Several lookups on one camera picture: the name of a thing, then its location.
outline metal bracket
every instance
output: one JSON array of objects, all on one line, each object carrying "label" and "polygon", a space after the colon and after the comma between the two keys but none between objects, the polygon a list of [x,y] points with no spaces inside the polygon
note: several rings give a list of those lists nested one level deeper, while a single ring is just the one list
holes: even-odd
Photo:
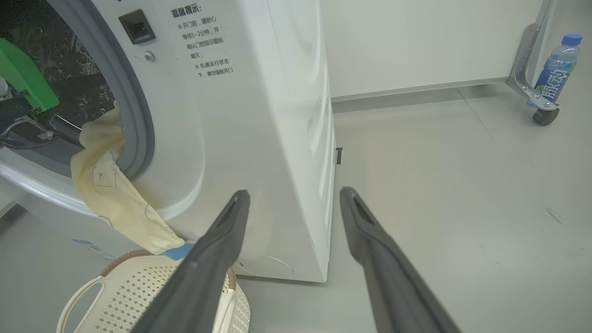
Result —
[{"label": "metal bracket", "polygon": [[539,35],[539,25],[533,23],[526,27],[518,48],[518,55],[512,67],[512,72],[506,83],[516,90],[522,97],[526,98],[532,104],[536,105],[537,112],[532,117],[535,122],[546,126],[550,124],[559,114],[559,108],[556,104],[550,102],[541,96],[526,80],[526,68],[530,60],[530,54],[535,45],[536,38]]}]

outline blue bottle cap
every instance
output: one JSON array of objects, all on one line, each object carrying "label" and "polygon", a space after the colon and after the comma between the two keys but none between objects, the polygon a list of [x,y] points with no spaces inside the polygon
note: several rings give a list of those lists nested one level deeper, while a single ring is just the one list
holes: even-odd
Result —
[{"label": "blue bottle cap", "polygon": [[564,45],[580,45],[584,36],[580,34],[567,34],[563,37],[561,44]]}]

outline black wheel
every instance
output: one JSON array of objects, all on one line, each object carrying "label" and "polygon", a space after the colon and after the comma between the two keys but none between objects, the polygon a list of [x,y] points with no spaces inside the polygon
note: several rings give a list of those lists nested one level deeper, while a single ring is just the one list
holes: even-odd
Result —
[{"label": "black wheel", "polygon": [[541,126],[547,126],[548,124],[551,124],[553,122],[553,120],[555,120],[555,118],[557,118],[558,114],[559,114],[559,108],[557,108],[553,111],[545,111],[545,110],[537,109],[535,114],[532,116],[532,120],[534,120],[535,123],[537,123]]}]

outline laundry basket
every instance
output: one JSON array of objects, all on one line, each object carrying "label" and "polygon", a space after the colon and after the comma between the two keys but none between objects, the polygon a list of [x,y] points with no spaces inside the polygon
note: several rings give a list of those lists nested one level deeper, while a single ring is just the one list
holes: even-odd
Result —
[{"label": "laundry basket", "polygon": [[[131,331],[179,263],[164,255],[152,255],[146,250],[121,256],[70,298],[57,323],[56,332],[64,333],[70,311],[82,295],[96,284],[101,285],[101,290],[74,333]],[[249,302],[236,283],[234,271],[229,268],[212,332],[245,333],[249,331],[249,322]]]}]

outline laundry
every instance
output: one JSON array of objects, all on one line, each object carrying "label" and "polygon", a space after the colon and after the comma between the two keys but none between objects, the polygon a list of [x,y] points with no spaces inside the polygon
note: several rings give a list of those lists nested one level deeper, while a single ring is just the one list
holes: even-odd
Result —
[{"label": "laundry", "polygon": [[117,166],[125,144],[117,103],[82,126],[80,143],[84,150],[72,157],[72,181],[98,217],[153,254],[185,244]]}]

